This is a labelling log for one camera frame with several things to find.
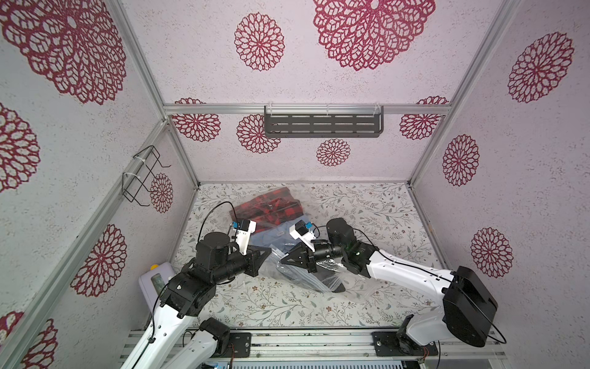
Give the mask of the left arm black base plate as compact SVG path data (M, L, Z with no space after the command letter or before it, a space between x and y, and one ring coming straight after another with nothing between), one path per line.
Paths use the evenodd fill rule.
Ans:
M215 358L249 358L252 347L252 333L235 332L230 333L227 343L224 343L220 352L216 353Z

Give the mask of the clear plastic vacuum bag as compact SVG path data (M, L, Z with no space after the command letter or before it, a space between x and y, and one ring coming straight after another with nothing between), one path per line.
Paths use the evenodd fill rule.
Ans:
M344 267L330 246L326 224L353 221L362 196L356 184L212 184L209 200L231 201L233 220L256 223L250 244L270 248L261 274L318 293L341 294L360 301L377 288L375 281Z

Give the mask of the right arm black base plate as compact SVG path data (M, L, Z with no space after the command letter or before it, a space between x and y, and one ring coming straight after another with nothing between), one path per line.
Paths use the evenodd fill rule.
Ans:
M396 331L373 331L373 347L378 357L428 358L439 354L436 344L421 346L409 338L400 338Z

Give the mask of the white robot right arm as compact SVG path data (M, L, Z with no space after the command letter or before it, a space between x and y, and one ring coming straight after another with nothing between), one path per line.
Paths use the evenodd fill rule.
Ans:
M476 272L460 266L446 270L398 258L378 248L344 219L328 221L327 238L317 238L309 222L298 221L289 233L297 245L281 259L314 273L321 261L340 259L355 275L397 284L426 296L433 303L425 313L408 315L396 331L395 341L406 355L418 347L456 338L472 347L485 347L494 329L498 304Z

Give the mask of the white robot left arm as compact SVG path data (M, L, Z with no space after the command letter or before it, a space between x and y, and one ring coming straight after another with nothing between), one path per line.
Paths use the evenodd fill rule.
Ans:
M167 359L178 340L216 295L219 284L241 274L258 276L272 249L250 246L248 242L247 235L238 235L236 240L223 232L205 235L196 245L196 256L158 295L151 323L122 367L196 368L208 358L224 353L230 328L209 318L201 324L188 346Z

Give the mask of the red black plaid shirt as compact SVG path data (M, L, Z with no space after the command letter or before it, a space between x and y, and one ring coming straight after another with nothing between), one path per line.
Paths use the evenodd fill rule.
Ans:
M254 221L254 233L261 233L304 216L304 209L288 187L274 189L240 204L230 211L232 221Z

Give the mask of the dark grey striped shirt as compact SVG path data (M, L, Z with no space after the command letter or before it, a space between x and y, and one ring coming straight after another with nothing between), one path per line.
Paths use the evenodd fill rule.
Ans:
M267 259L270 263L270 276L280 281L289 282L299 288L320 293L343 293L346 288L336 272L310 264L308 270L281 264L286 254L273 248Z

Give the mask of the light blue shirt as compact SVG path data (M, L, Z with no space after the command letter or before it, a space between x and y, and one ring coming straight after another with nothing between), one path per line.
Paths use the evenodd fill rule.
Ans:
M289 228L300 220L309 222L310 218L308 218L307 215L304 215L295 218L294 220L286 221L283 224L279 224L275 228L255 233L250 237L250 245L268 248L274 247L284 254L287 254L287 252L299 242L290 236Z

